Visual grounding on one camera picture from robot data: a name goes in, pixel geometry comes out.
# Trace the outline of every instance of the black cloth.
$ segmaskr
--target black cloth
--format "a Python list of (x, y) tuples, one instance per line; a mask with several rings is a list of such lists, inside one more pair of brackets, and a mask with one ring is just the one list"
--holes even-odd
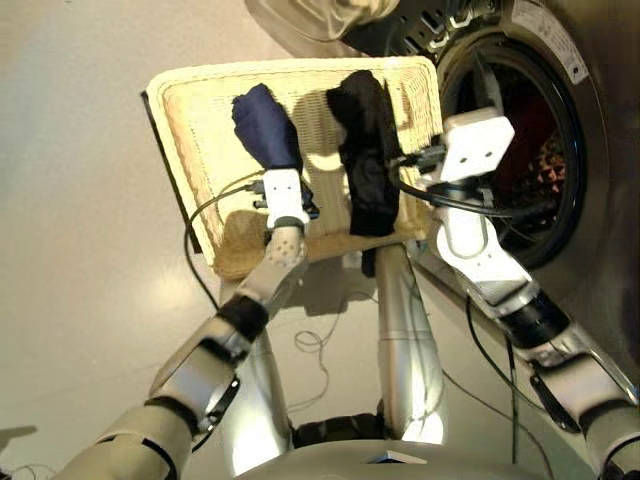
[(386, 161), (402, 155), (388, 89), (370, 71), (349, 75), (327, 91), (333, 116), (347, 130), (340, 159), (351, 193), (351, 235), (393, 233), (399, 191), (387, 175)]
[(234, 98), (231, 116), (236, 136), (263, 168), (302, 171), (296, 127), (266, 85), (260, 83)]

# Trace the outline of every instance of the washing machine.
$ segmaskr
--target washing machine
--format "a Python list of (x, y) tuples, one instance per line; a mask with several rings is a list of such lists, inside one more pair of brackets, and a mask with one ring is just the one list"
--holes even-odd
[(556, 199), (498, 221), (501, 243), (636, 385), (639, 19), (635, 0), (401, 0), (343, 38), (372, 56), (432, 59), (443, 117), (477, 108), (475, 52), (484, 57), (516, 130), (494, 195), (510, 206)]

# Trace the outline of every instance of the black sock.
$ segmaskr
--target black sock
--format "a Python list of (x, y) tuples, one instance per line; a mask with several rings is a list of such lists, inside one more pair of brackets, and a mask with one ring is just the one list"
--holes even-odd
[(402, 155), (389, 92), (371, 72), (349, 75), (327, 91), (334, 117), (347, 130), (340, 159), (351, 193), (351, 235), (382, 237), (393, 233), (399, 191), (391, 185), (386, 161)]

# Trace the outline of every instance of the woven basket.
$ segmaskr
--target woven basket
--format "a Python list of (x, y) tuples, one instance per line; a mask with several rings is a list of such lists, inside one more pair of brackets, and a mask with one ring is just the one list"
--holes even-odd
[[(234, 63), (155, 77), (147, 88), (149, 105), (186, 211), (191, 214), (213, 196), (259, 178), (258, 163), (233, 132), (231, 101), (264, 83), (298, 130), (304, 177), (320, 208), (320, 218), (311, 222), (307, 236), (310, 261), (424, 238), (427, 207), (404, 194), (395, 233), (379, 238), (349, 235), (348, 186), (338, 154), (345, 134), (329, 111), (325, 91), (357, 70), (370, 70), (378, 81), (388, 83), (405, 153), (441, 132), (435, 69), (422, 57)], [(402, 175), (409, 183), (417, 178), (410, 169)], [(207, 263), (222, 278), (242, 278), (262, 258), (267, 212), (253, 208), (256, 199), (249, 192), (232, 195), (194, 223)]]

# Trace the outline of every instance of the white floor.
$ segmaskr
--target white floor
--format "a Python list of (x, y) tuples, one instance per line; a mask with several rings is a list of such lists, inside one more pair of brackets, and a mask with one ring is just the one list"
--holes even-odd
[[(140, 93), (166, 69), (288, 53), (239, 0), (4, 0), (0, 24), (0, 466), (60, 469), (143, 400), (159, 364), (210, 313), (181, 256), (183, 221)], [(357, 270), (336, 265), (310, 274), (330, 279), (333, 291), (307, 285), (297, 299), (308, 312), (294, 300), (270, 326), (292, 403), (323, 382), (293, 335), (329, 328), (326, 312), (346, 292), (374, 293)], [(474, 350), (458, 306), (422, 286), (445, 368), (508, 411), (510, 393)], [(349, 304), (326, 352), (329, 390), (292, 414), (295, 423), (374, 411), (376, 315), (371, 301)], [(449, 444), (507, 462), (508, 422), (455, 388), (448, 397)], [(593, 477), (545, 421), (522, 416), (557, 478)], [(533, 446), (522, 444), (523, 465), (542, 472)], [(187, 478), (225, 477), (214, 438)]]

